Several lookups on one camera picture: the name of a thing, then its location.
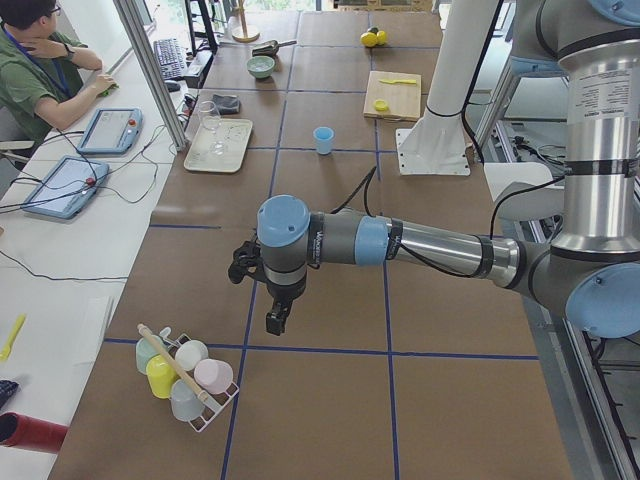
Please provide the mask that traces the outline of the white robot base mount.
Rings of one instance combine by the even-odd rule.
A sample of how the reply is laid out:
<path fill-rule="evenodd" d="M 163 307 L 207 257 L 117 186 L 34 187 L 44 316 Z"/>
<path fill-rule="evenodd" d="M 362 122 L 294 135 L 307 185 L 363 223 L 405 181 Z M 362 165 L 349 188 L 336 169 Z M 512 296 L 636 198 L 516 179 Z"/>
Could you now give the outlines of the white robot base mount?
<path fill-rule="evenodd" d="M 412 128 L 396 131 L 402 175 L 470 174 L 464 109 L 501 6 L 491 0 L 451 3 L 424 114 Z"/>

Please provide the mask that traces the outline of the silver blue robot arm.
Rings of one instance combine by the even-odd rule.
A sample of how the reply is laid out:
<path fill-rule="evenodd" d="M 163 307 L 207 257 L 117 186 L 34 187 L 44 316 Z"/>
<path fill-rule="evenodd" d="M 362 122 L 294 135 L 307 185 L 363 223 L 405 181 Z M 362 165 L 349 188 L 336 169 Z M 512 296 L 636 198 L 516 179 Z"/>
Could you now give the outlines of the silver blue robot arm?
<path fill-rule="evenodd" d="M 398 259 L 487 278 L 602 338 L 639 329 L 639 5 L 522 1 L 513 59 L 569 78 L 563 226 L 548 244 L 490 239 L 360 213 L 313 213 L 279 195 L 257 214 L 259 265 L 273 305 L 266 329 L 285 330 L 311 265 Z"/>

